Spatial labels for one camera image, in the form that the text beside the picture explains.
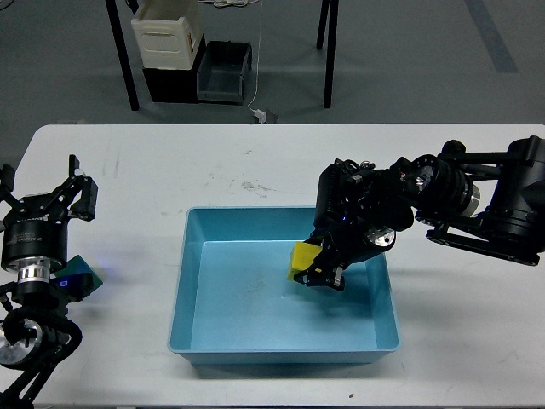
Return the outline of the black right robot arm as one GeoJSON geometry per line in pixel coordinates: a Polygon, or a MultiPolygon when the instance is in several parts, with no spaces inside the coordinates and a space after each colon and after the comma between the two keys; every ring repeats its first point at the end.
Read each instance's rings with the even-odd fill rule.
{"type": "Polygon", "coordinates": [[[344,271],[389,251],[414,222],[435,243],[527,266],[544,250],[544,141],[470,153],[456,140],[438,155],[399,158],[379,170],[337,159],[320,175],[310,236],[294,245],[288,277],[345,287],[344,271]]]}

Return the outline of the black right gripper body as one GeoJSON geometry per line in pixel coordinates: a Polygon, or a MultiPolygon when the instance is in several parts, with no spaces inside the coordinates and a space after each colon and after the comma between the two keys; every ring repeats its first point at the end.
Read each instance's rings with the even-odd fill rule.
{"type": "Polygon", "coordinates": [[[413,211],[400,198],[390,170],[336,159],[320,175],[315,228],[329,228],[330,242],[318,256],[349,265],[393,247],[395,234],[412,226],[413,211]]]}

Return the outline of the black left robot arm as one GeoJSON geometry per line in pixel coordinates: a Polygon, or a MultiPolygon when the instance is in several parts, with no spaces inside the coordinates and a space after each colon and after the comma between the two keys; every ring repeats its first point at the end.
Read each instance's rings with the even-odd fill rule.
{"type": "Polygon", "coordinates": [[[68,223],[95,218],[98,187],[70,155],[68,177],[50,193],[13,196],[15,171],[1,169],[1,200],[10,210],[1,222],[1,268],[16,279],[1,286],[1,365],[20,372],[1,393],[3,408],[31,408],[54,369],[80,345],[68,304],[102,284],[80,256],[67,256],[68,223]]]}

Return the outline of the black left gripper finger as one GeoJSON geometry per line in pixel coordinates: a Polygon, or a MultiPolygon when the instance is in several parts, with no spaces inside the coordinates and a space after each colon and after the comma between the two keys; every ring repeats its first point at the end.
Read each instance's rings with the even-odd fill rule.
{"type": "Polygon", "coordinates": [[[77,156],[70,154],[68,177],[47,195],[46,215],[55,222],[68,222],[71,219],[91,222],[95,219],[97,196],[97,184],[80,168],[77,156]]]}
{"type": "Polygon", "coordinates": [[[12,195],[14,179],[15,169],[10,164],[3,164],[1,167],[1,201],[7,203],[16,213],[20,213],[21,202],[12,195]]]}

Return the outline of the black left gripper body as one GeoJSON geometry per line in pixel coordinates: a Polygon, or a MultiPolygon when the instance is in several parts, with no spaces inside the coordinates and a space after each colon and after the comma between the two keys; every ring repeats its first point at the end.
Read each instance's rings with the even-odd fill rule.
{"type": "Polygon", "coordinates": [[[1,267],[16,271],[19,263],[33,259],[49,260],[53,271],[63,269],[67,258],[68,216],[66,197],[25,196],[23,212],[12,209],[5,217],[1,267]]]}

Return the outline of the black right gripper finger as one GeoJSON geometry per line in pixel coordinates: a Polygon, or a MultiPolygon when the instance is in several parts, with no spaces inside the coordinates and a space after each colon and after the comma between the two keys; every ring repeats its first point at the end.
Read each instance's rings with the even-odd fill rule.
{"type": "Polygon", "coordinates": [[[336,291],[343,291],[345,289],[344,267],[343,263],[338,264],[316,256],[305,274],[296,275],[295,282],[307,287],[324,286],[336,291]]]}
{"type": "Polygon", "coordinates": [[[330,242],[330,229],[329,228],[315,228],[309,238],[307,243],[311,245],[316,245],[319,247],[327,246],[330,242]]]}

